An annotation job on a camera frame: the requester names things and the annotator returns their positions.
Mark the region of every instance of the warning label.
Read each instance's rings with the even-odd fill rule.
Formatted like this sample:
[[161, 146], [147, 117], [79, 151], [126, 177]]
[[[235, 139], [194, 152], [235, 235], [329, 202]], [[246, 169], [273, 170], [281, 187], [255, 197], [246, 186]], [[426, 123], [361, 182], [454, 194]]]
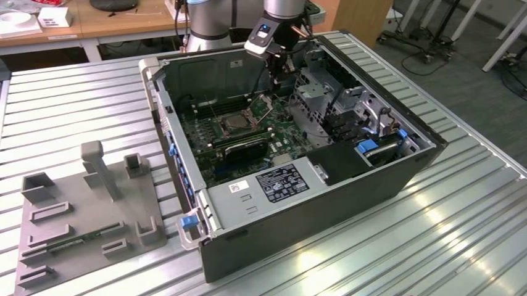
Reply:
[[270, 202], [279, 202], [310, 189], [294, 165], [257, 176], [257, 180]]

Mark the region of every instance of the small white label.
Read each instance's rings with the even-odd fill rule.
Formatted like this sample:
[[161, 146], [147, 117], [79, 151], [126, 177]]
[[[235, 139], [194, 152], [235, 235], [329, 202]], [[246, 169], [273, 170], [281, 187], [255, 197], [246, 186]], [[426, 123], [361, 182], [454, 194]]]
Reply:
[[231, 62], [231, 68], [238, 68], [242, 67], [245, 65], [245, 61], [243, 60], [234, 60]]
[[62, 35], [62, 36], [50, 36], [49, 40], [62, 40], [62, 39], [73, 39], [73, 38], [78, 38], [78, 35]]
[[247, 188], [249, 188], [249, 183], [247, 183], [246, 180], [230, 185], [231, 193], [242, 191], [242, 190], [245, 190]]

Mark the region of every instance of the green circuit board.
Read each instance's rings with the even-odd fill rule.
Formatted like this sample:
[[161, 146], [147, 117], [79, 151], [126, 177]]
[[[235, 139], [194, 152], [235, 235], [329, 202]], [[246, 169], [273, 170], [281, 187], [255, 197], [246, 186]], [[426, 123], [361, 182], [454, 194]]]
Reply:
[[[211, 109], [213, 117], [186, 117], [182, 121], [209, 187], [273, 167], [273, 159], [279, 155], [290, 154], [297, 159], [314, 149], [290, 116], [285, 99], [257, 98], [247, 108], [221, 115], [214, 106]], [[226, 149], [251, 141], [266, 142], [266, 156], [226, 165]]]

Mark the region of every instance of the blue latch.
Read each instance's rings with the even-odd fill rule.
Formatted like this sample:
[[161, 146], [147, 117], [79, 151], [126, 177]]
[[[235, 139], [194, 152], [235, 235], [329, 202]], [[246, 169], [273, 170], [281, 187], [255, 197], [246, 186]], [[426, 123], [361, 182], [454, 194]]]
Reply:
[[406, 137], [409, 137], [409, 133], [406, 132], [405, 129], [401, 129], [401, 130], [400, 130], [400, 135], [401, 135], [401, 137], [402, 137], [404, 139], [406, 139]]
[[366, 153], [374, 149], [377, 149], [380, 147], [378, 143], [374, 142], [373, 139], [366, 140], [364, 142], [360, 143], [360, 145], [357, 146], [357, 148], [360, 149], [361, 153]]
[[178, 154], [178, 150], [175, 148], [175, 144], [171, 144], [171, 148], [169, 149], [169, 155], [175, 156]]
[[190, 228], [198, 226], [198, 224], [199, 224], [198, 215], [186, 216], [182, 218], [183, 229], [190, 229]]

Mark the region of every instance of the aluminum slotted table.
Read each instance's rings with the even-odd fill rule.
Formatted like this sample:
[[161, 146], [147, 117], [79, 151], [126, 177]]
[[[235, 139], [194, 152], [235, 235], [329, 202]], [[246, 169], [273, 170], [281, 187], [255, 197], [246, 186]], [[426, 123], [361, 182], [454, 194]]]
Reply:
[[153, 164], [169, 244], [39, 295], [524, 295], [527, 175], [505, 153], [347, 34], [326, 37], [452, 142], [402, 193], [213, 284], [181, 246], [181, 206], [154, 129], [141, 57], [14, 74], [2, 86], [0, 295], [14, 293], [23, 175], [83, 171], [78, 145]]

